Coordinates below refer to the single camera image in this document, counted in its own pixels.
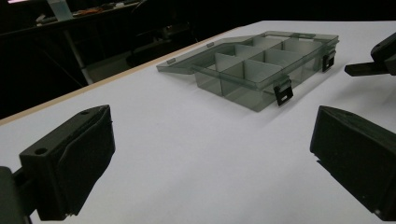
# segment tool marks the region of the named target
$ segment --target transparent plastic box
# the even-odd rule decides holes
[[[285,104],[295,88],[334,63],[338,35],[268,31],[223,38],[158,64],[159,72],[195,75],[197,86],[254,111]]]

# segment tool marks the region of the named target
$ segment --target box latch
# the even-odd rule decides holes
[[[334,64],[335,50],[323,56],[322,72],[326,72]]]
[[[285,104],[293,96],[293,90],[291,89],[291,80],[289,77],[282,78],[278,82],[274,83],[274,92],[278,105]]]

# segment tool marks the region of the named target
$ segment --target floor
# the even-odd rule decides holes
[[[118,73],[130,69],[126,62],[130,51],[102,60],[101,62],[90,64],[86,67],[87,79],[90,84],[112,77]]]

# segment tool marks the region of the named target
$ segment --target black mechanical part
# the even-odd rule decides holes
[[[320,106],[310,151],[349,193],[396,220],[396,134],[345,110]]]
[[[375,45],[370,54],[372,63],[348,64],[345,71],[352,77],[383,74],[396,76],[396,33]]]
[[[20,154],[21,169],[0,179],[13,182],[18,194],[0,201],[14,198],[16,212],[29,217],[37,209],[41,220],[78,215],[114,152],[109,105],[81,111]]]

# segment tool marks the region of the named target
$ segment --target white table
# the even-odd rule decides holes
[[[383,223],[317,163],[309,145],[320,105],[396,133],[396,77],[344,72],[347,64],[371,62],[373,46],[395,27],[261,21],[231,30],[214,39],[273,30],[339,35],[340,42],[329,71],[259,113],[199,89],[194,76],[159,73],[161,58],[1,120],[0,165],[15,172],[19,153],[46,133],[81,110],[110,105],[116,153],[79,215],[64,223]],[[31,218],[41,223],[36,212]]]

